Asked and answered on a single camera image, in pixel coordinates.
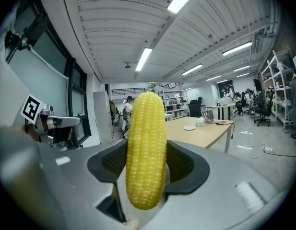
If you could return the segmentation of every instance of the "kettle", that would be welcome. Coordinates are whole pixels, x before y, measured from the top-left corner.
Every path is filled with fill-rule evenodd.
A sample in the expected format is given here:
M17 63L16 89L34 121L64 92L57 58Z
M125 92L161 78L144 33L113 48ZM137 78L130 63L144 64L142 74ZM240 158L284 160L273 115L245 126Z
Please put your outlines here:
M213 111L211 110L211 108L206 108L203 112L202 112L202 116L204 117L204 121L205 123L209 123L212 124L214 122L214 115L213 115Z

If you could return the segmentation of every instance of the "metal shelving unit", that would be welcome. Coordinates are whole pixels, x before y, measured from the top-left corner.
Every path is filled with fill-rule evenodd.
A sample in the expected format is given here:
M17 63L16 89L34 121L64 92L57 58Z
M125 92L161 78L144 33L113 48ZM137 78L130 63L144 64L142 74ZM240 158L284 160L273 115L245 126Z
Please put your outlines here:
M172 120L188 116L188 114L181 115L181 112L189 113L188 104L187 104L187 93L185 90L160 91L158 92L158 95L163 99L165 113L172 114ZM175 103L167 104L167 101L174 101ZM173 110L167 111L168 106L172 106Z
M272 100L272 102L275 103L275 110L272 110L272 113L275 115L275 120L279 119L283 123L283 129L286 128L286 126L290 126L292 124L292 121L289 119L289 107L290 105L287 104L287 90L290 90L291 87L286 87L288 84L286 80L286 75L289 73L292 73L293 70L287 67L285 64L283 64L283 61L286 59L286 57L289 54L289 51L280 51L280 52L273 52L273 58L271 61L267 61L268 66L265 68L263 72L261 72L261 76L263 79L263 74L266 71L270 71L271 77L263 81L264 85L264 91L265 91L265 96L270 89L267 89L265 86L265 83L272 80L273 87L275 89L275 100ZM281 77L282 83L283 83L283 88L276 88L276 80ZM277 99L277 92L278 91L283 91L284 92L284 101L278 101ZM284 113L280 113L278 111L278 106L284 107Z

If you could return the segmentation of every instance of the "corn cob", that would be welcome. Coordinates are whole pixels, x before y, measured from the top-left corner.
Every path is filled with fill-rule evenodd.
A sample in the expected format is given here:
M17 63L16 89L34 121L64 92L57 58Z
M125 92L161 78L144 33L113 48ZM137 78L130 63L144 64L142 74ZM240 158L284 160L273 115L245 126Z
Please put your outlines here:
M163 193L166 169L166 125L162 99L140 94L133 105L126 162L126 188L132 205L154 208Z

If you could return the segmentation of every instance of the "wooden table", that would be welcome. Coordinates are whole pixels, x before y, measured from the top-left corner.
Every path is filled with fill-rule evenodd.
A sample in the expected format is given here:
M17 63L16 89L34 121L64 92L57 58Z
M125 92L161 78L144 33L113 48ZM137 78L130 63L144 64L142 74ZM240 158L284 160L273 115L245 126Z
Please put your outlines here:
M225 153L228 153L231 139L231 127L234 121L226 121L226 125L205 124L203 127L196 127L194 130L185 130L185 126L196 126L196 117L183 117L166 122L167 139L196 145L202 148L210 148L225 133Z
M209 108L217 108L218 119L220 120L220 108L221 108L222 117L224 119L224 108L227 107L228 108L228 120L231 120L230 108L231 108L231 106L232 106L232 108L234 108L235 105L236 105L235 103L230 103L228 105L220 105L220 106L212 105L212 106L209 106Z

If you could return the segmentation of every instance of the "power strip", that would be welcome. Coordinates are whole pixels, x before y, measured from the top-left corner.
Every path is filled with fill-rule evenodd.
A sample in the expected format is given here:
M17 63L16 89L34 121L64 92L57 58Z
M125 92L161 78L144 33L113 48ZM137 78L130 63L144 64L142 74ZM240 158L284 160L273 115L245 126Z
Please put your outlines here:
M264 146L263 147L263 151L264 152L272 152L272 148L269 148L269 147Z

